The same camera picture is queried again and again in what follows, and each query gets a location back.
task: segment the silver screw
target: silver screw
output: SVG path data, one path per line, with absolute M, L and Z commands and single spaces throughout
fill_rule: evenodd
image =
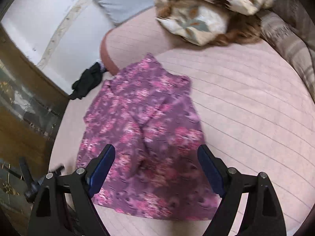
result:
M 47 179 L 51 179 L 53 176 L 54 176 L 53 173 L 48 173 L 48 174 L 46 175 L 46 178 L 47 178 Z
M 227 171 L 228 171 L 230 174 L 235 174 L 235 173 L 237 172 L 236 168 L 233 168 L 233 167 L 229 168 Z
M 81 175 L 81 174 L 84 173 L 84 171 L 85 171 L 84 168 L 78 168 L 78 169 L 77 169 L 77 174 Z
M 265 173 L 265 172 L 260 172 L 259 175 L 262 177 L 262 178 L 267 178 L 268 175 Z

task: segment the purple floral garment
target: purple floral garment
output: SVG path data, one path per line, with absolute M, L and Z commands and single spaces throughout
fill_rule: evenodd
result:
M 95 204 L 145 218 L 212 219 L 220 198 L 197 159 L 204 136 L 189 92 L 189 78 L 151 54 L 105 81 L 84 117 L 77 160 L 86 167 L 106 144 L 116 149 Z

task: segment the crumpled blanket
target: crumpled blanket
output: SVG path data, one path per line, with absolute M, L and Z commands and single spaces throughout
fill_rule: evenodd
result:
M 275 0 L 155 0 L 157 20 L 171 33 L 196 45 L 259 41 L 259 19 L 253 15 Z M 238 14 L 246 15 L 238 20 Z M 237 29 L 235 22 L 242 25 Z
M 212 219 L 220 198 L 197 159 L 204 143 L 190 80 L 148 54 L 104 83 L 84 118 L 77 167 L 106 144 L 116 158 L 95 204 L 156 219 Z

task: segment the blanket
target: blanket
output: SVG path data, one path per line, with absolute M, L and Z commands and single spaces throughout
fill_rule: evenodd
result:
M 77 167 L 106 144 L 116 158 L 95 204 L 145 218 L 212 219 L 220 198 L 197 158 L 204 143 L 190 80 L 148 54 L 106 81 L 84 118 Z
M 230 42 L 248 43 L 259 40 L 258 19 L 253 15 L 261 8 L 270 8 L 275 0 L 155 0 L 157 20 L 171 33 L 196 45 Z M 242 22 L 235 29 L 235 22 Z

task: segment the blue gripper pad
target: blue gripper pad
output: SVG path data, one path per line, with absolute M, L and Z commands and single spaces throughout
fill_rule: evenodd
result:
M 226 193 L 224 189 L 223 178 L 219 170 L 216 168 L 214 161 L 212 160 L 217 158 L 215 158 L 211 152 L 208 154 L 206 152 L 206 149 L 208 150 L 208 152 L 210 152 L 206 145 L 199 146 L 197 152 L 198 160 L 202 167 L 202 170 L 204 171 L 204 174 L 206 175 L 212 187 L 212 190 L 216 194 L 220 195 L 220 197 L 222 198 L 223 196 L 225 196 Z
M 107 177 L 107 174 L 115 160 L 115 148 L 112 145 L 107 144 L 98 158 L 95 159 L 95 165 L 92 165 L 92 173 L 87 173 L 86 181 L 89 186 L 89 196 L 92 198 L 94 194 L 97 194 Z

